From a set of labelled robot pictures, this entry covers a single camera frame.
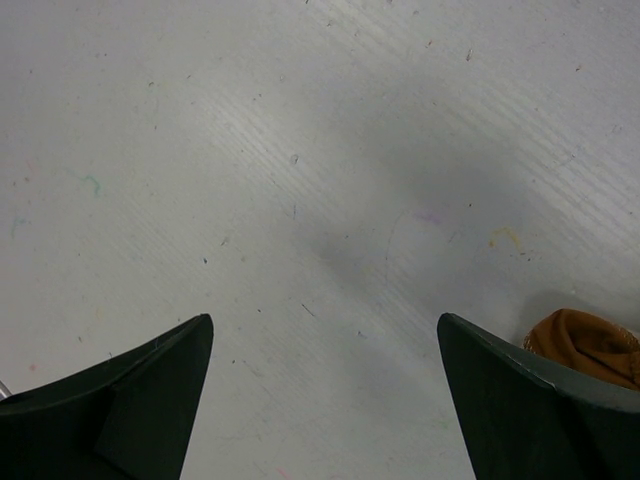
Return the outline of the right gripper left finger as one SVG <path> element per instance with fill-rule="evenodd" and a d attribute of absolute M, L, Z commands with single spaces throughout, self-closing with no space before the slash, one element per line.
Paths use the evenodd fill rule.
<path fill-rule="evenodd" d="M 214 338 L 200 314 L 1 402 L 4 479 L 177 479 Z"/>

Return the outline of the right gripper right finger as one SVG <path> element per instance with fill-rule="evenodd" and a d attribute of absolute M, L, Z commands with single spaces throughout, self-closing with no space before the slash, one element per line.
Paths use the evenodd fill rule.
<path fill-rule="evenodd" d="M 443 314 L 437 337 L 478 479 L 636 479 L 639 395 Z"/>

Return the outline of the orange underwear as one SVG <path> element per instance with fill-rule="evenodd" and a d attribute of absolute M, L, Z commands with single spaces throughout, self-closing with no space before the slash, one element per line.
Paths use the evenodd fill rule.
<path fill-rule="evenodd" d="M 601 317 L 560 309 L 536 324 L 523 348 L 626 389 L 639 389 L 639 339 Z"/>

